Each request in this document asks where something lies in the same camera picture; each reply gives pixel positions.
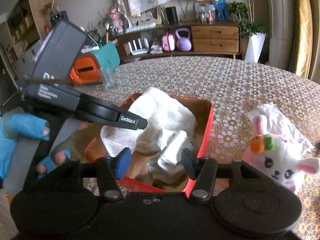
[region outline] pink bag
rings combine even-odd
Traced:
[[[170,33],[167,32],[162,38],[162,48],[165,51],[173,51],[175,49],[175,37]]]

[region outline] black cylinder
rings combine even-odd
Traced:
[[[177,23],[178,22],[178,15],[177,15],[177,9],[175,6],[167,7],[165,9],[168,17],[169,23]]]

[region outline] floral tablecloth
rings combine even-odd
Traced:
[[[320,139],[320,85],[271,66],[218,57],[167,57],[121,65],[116,76],[119,86],[112,91],[101,85],[80,90],[117,105],[151,86],[211,101],[215,120],[209,154],[220,163],[241,158],[251,136],[244,114],[263,103],[273,102],[312,144]],[[320,239],[319,175],[305,177],[298,197],[303,208],[295,233]]]

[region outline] orange container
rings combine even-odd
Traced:
[[[130,95],[127,100],[121,105],[125,109],[129,109],[131,104],[141,95],[141,93],[135,93]],[[199,149],[197,157],[206,157],[207,147],[212,130],[213,121],[213,106],[211,103],[204,99],[198,98],[186,98],[171,96],[177,99],[181,104],[187,107],[196,117],[197,127],[195,130],[195,136],[193,144]],[[84,155],[89,162],[94,162],[97,158],[107,155],[107,151],[101,141],[100,134],[98,134],[84,150]],[[153,187],[152,184],[159,185],[159,181],[153,181],[152,176],[148,173],[146,163],[151,155],[146,156],[139,152],[132,154],[132,161],[126,173],[126,176],[121,180],[118,180],[118,184],[131,189],[136,192],[185,192],[187,196],[190,195],[194,180],[189,179],[187,176],[181,178],[174,185],[166,185],[162,183],[162,188]]]
[[[86,53],[77,57],[71,71],[71,79],[81,85],[101,82],[99,76],[100,65],[95,55]]]

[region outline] crumpled white cloth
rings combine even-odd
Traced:
[[[152,153],[161,151],[157,141],[161,141],[161,129],[178,132],[183,130],[193,138],[196,118],[193,113],[176,99],[163,91],[150,88],[130,106],[129,111],[148,120],[144,130],[129,130],[104,126],[101,140],[110,156],[115,157],[123,148],[131,152]]]
[[[301,156],[304,156],[306,152],[310,152],[313,149],[313,145],[310,141],[300,133],[300,131],[273,105],[273,103],[259,105],[245,115],[253,122],[253,119],[261,114],[265,115],[268,119],[267,131],[277,135],[283,134],[292,137],[297,147],[299,147]]]
[[[152,156],[147,163],[153,179],[159,179],[167,184],[172,184],[184,173],[184,167],[181,163],[181,152],[188,148],[191,152],[195,148],[188,140],[185,131],[173,132],[161,129],[161,140],[155,141],[161,149],[156,155]]]

